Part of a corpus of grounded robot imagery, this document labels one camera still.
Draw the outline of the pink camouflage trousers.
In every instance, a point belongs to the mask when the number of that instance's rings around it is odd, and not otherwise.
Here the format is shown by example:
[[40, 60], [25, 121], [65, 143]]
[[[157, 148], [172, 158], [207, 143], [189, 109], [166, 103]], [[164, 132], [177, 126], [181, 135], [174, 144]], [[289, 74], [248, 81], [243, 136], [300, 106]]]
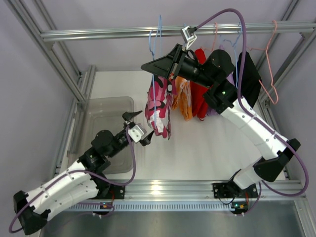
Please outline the pink camouflage trousers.
[[145, 106], [145, 118], [150, 128], [154, 130], [156, 136], [164, 139], [171, 137], [170, 111], [172, 99], [176, 95], [174, 82], [152, 75], [151, 85], [147, 93], [147, 103]]

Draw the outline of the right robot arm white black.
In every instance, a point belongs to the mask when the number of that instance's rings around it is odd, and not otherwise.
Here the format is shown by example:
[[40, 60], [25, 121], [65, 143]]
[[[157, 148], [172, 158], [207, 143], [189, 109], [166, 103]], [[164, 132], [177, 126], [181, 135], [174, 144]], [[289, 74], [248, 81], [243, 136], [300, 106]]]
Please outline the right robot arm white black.
[[261, 181], [273, 182], [300, 147], [297, 139], [287, 140], [258, 116], [242, 97], [240, 90], [227, 77], [234, 65], [229, 54], [213, 51], [204, 64], [189, 58], [189, 52], [177, 44], [170, 53], [145, 63], [141, 69], [165, 79], [180, 76], [207, 88], [204, 99], [218, 114], [237, 126], [259, 150], [261, 157], [246, 168], [238, 170], [224, 189], [238, 197], [251, 185]]

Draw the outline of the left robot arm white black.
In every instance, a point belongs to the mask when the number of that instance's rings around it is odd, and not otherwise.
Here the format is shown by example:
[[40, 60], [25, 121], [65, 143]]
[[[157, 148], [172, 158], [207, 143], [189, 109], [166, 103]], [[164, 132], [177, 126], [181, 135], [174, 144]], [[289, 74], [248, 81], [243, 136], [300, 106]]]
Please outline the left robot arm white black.
[[65, 171], [36, 189], [18, 191], [13, 196], [16, 215], [9, 225], [9, 232], [15, 233], [13, 225], [19, 221], [20, 230], [27, 236], [32, 235], [69, 207], [86, 199], [104, 198], [112, 186], [130, 184], [135, 172], [124, 183], [107, 179], [103, 172], [111, 165], [111, 159], [126, 147], [133, 153], [134, 144], [150, 144], [153, 133], [147, 134], [141, 124], [133, 121], [139, 114], [141, 111], [125, 112], [122, 131], [116, 135], [109, 130], [99, 131], [91, 141], [91, 147]]

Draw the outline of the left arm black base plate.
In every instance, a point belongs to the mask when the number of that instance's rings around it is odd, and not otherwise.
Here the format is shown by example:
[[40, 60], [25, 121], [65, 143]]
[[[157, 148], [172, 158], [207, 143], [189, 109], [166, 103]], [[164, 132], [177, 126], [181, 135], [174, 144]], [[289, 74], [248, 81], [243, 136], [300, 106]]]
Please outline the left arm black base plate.
[[117, 186], [113, 184], [104, 185], [96, 196], [98, 199], [124, 199], [125, 186]]

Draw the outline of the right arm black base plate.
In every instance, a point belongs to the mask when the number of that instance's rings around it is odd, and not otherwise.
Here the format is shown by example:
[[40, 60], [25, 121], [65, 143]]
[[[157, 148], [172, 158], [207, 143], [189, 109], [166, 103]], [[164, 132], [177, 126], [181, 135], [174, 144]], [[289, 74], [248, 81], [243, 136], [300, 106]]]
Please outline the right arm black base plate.
[[249, 198], [257, 198], [258, 191], [255, 184], [250, 185], [246, 189], [241, 189], [233, 182], [220, 182], [212, 184], [214, 197], [222, 198], [245, 198], [246, 194]]

